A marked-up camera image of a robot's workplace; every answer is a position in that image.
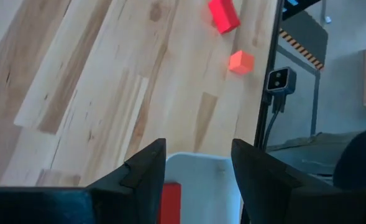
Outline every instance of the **concrete floor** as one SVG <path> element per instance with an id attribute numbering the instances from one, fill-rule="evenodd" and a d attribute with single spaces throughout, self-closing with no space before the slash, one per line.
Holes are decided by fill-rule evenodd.
<path id="1" fill-rule="evenodd" d="M 321 3 L 307 11 L 319 21 Z M 366 1 L 327 0 L 325 25 L 329 34 L 326 68 L 319 85 L 316 132 L 346 133 L 366 129 L 363 95 L 363 50 L 366 49 Z M 296 56 L 283 39 L 280 45 Z M 268 145 L 310 135 L 315 76 L 277 53 L 276 68 L 289 66 L 298 74 L 296 92 L 288 96 L 285 112 L 278 115 Z"/>

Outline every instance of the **white bin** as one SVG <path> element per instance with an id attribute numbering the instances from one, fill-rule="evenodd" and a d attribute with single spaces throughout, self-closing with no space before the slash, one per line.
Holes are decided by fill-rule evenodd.
<path id="1" fill-rule="evenodd" d="M 178 153 L 166 161 L 165 183 L 181 184 L 181 224 L 238 224 L 240 192 L 230 159 Z"/>

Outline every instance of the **red block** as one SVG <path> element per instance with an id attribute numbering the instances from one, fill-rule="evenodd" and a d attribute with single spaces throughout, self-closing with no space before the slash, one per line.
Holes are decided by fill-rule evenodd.
<path id="1" fill-rule="evenodd" d="M 209 8 L 213 21 L 221 34 L 230 32 L 240 25 L 232 0 L 211 0 Z"/>
<path id="2" fill-rule="evenodd" d="M 177 183 L 164 184 L 158 224 L 180 224 L 181 185 Z"/>

